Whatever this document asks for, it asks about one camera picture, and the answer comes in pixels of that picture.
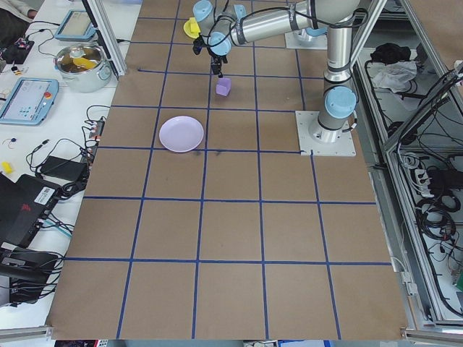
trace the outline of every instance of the white cloth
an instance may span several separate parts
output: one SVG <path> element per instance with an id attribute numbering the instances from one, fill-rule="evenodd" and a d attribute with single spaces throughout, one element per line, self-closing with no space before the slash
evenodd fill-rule
<path id="1" fill-rule="evenodd" d="M 0 0 L 0 9 L 5 9 L 26 22 L 32 22 L 32 20 L 27 16 L 27 13 L 30 10 L 35 10 L 31 6 L 19 0 Z"/>
<path id="2" fill-rule="evenodd" d="M 376 88 L 386 88 L 393 93 L 405 92 L 410 88 L 409 81 L 417 75 L 417 65 L 414 61 L 400 61 L 386 65 L 372 79 Z"/>

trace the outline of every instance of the stainless steel pot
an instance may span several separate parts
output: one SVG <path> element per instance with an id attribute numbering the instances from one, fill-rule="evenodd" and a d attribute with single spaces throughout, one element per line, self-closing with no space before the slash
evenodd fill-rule
<path id="1" fill-rule="evenodd" d="M 94 92 L 107 85 L 111 79 L 111 67 L 104 52 L 92 43 L 62 49 L 56 55 L 54 64 L 66 84 L 78 92 Z"/>

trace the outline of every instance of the yellow object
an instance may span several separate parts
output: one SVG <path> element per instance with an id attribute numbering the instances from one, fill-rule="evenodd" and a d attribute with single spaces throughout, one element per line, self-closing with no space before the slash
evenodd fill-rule
<path id="1" fill-rule="evenodd" d="M 3 163 L 1 163 L 1 167 L 3 168 L 3 171 L 4 173 L 6 173 L 7 175 L 9 175 L 11 172 L 13 172 L 13 168 L 12 168 L 12 164 L 4 161 Z"/>
<path id="2" fill-rule="evenodd" d="M 72 58 L 72 62 L 74 63 L 74 65 L 77 65 L 78 67 L 83 67 L 87 70 L 90 70 L 96 67 L 96 63 L 86 58 L 83 58 L 83 57 Z"/>
<path id="3" fill-rule="evenodd" d="M 200 35 L 200 27 L 196 23 L 196 19 L 191 17 L 183 25 L 183 31 L 189 38 L 197 38 Z"/>
<path id="4" fill-rule="evenodd" d="M 200 26 L 197 24 L 196 19 L 194 17 L 190 18 L 190 31 L 194 34 L 199 34 Z"/>

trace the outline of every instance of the purple cube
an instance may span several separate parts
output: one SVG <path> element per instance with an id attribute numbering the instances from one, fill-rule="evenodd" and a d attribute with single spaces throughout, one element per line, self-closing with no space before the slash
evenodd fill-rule
<path id="1" fill-rule="evenodd" d="M 232 88 L 232 80 L 226 77 L 219 78 L 216 85 L 216 94 L 227 96 Z"/>

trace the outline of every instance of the white plate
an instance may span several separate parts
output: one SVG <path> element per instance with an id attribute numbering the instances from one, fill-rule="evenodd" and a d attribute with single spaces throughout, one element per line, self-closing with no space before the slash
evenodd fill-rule
<path id="1" fill-rule="evenodd" d="M 159 140 L 172 152 L 184 153 L 194 150 L 203 139 L 204 129 L 199 121 L 188 116 L 170 118 L 162 124 Z"/>

